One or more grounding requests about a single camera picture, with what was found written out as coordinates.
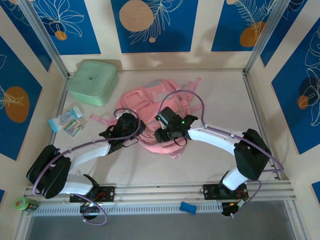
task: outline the cream wall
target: cream wall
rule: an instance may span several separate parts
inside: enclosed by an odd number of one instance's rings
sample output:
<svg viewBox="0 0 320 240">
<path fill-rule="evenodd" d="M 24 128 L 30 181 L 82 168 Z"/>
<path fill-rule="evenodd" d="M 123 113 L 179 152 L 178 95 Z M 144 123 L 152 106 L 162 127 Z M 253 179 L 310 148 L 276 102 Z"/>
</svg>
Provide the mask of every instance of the cream wall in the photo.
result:
<svg viewBox="0 0 320 240">
<path fill-rule="evenodd" d="M 70 72 L 86 59 L 109 60 L 119 70 L 243 69 L 250 51 L 211 52 L 225 0 L 199 0 L 191 52 L 121 53 L 110 0 L 85 0 L 99 55 L 61 56 Z"/>
<path fill-rule="evenodd" d="M 311 184 L 320 181 L 320 145 L 298 155 L 289 127 L 271 86 L 272 80 L 320 17 L 320 1 L 308 0 L 270 62 L 259 60 L 250 74 L 263 110 L 265 129 L 291 180 L 298 206 L 312 239 L 319 239 L 320 205 Z"/>
<path fill-rule="evenodd" d="M 24 195 L 29 184 L 26 179 L 27 171 L 48 143 L 52 131 L 47 121 L 56 112 L 65 80 L 53 64 L 49 72 L 44 69 L 1 7 L 0 22 L 1 37 L 42 86 L 18 160 L 14 161 L 0 154 L 0 189 L 6 193 L 0 208 L 0 239 L 10 240 L 15 235 L 21 215 L 20 211 L 13 208 L 14 199 Z"/>
</svg>

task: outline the pink backpack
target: pink backpack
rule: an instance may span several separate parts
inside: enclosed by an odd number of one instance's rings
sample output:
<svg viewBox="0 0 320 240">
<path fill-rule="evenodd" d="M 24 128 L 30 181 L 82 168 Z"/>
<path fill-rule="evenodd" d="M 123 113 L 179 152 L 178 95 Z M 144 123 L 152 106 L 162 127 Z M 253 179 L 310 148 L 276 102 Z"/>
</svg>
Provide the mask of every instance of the pink backpack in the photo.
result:
<svg viewBox="0 0 320 240">
<path fill-rule="evenodd" d="M 188 90 L 194 91 L 200 81 L 201 78 L 197 78 L 195 82 L 189 81 Z M 178 145 L 174 141 L 158 143 L 154 133 L 157 129 L 161 128 L 161 124 L 159 121 L 156 121 L 155 116 L 165 96 L 180 89 L 182 87 L 173 80 L 155 80 L 123 94 L 115 105 L 116 109 L 129 108 L 136 111 L 146 125 L 144 132 L 137 137 L 139 144 L 153 153 L 169 154 L 174 159 L 182 154 L 186 142 L 181 138 L 176 140 Z M 186 92 L 172 94 L 165 100 L 162 109 L 170 107 L 176 114 L 184 118 L 186 115 L 202 107 L 199 104 L 191 109 L 190 101 L 193 96 L 193 94 Z M 91 115 L 90 118 L 106 126 L 114 125 L 117 122 L 116 118 L 106 120 L 95 115 Z"/>
</svg>

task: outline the gray floor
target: gray floor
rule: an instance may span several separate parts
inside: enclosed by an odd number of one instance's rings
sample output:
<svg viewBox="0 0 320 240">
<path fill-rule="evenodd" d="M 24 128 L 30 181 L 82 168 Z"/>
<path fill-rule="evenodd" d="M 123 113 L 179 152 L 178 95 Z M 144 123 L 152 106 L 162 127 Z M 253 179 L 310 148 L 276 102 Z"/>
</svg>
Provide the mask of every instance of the gray floor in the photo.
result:
<svg viewBox="0 0 320 240">
<path fill-rule="evenodd" d="M 292 240 L 284 203 L 253 202 L 235 218 L 220 213 L 111 215 L 104 226 L 80 216 L 33 217 L 28 240 Z"/>
</svg>

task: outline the green plastic box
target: green plastic box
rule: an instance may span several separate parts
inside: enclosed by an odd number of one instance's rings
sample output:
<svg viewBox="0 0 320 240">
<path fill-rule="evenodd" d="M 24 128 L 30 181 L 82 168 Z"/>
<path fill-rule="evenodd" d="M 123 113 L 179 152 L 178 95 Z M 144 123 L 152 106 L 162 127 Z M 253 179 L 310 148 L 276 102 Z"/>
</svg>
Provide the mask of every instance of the green plastic box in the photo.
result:
<svg viewBox="0 0 320 240">
<path fill-rule="evenodd" d="M 116 67 L 98 61 L 85 61 L 66 88 L 78 101 L 96 106 L 105 105 L 119 81 Z"/>
</svg>

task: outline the blue plastic piece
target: blue plastic piece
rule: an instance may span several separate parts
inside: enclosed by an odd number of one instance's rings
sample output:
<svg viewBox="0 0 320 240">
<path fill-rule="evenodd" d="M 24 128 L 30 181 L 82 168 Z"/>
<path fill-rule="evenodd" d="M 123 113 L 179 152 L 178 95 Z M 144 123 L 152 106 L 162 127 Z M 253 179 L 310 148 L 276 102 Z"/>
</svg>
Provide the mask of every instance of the blue plastic piece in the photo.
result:
<svg viewBox="0 0 320 240">
<path fill-rule="evenodd" d="M 197 206 L 185 203 L 183 201 L 181 202 L 180 210 L 190 214 L 196 214 Z"/>
</svg>

